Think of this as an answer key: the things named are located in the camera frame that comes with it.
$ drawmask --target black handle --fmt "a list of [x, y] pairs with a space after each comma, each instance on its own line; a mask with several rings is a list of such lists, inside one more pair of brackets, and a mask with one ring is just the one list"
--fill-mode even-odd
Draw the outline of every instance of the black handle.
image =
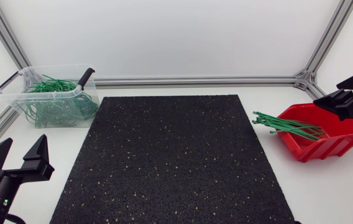
[[1, 84], [0, 86], [0, 90], [4, 89], [3, 87], [5, 87], [6, 85], [8, 85], [13, 79], [15, 79], [15, 77], [17, 76], [18, 72], [15, 72], [13, 75], [11, 75], [11, 77], [9, 77], [3, 84]]
[[94, 72], [95, 70], [93, 70], [92, 68], [89, 68], [87, 69], [87, 71], [85, 71], [82, 78], [78, 81], [78, 84], [81, 85], [81, 90], [84, 90], [85, 83], [87, 83], [88, 79], [91, 77], [92, 73]]

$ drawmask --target black rubber mat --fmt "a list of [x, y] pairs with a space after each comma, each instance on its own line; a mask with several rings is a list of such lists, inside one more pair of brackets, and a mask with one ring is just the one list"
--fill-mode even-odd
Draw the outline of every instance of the black rubber mat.
[[237, 95], [104, 98], [51, 223], [294, 223]]

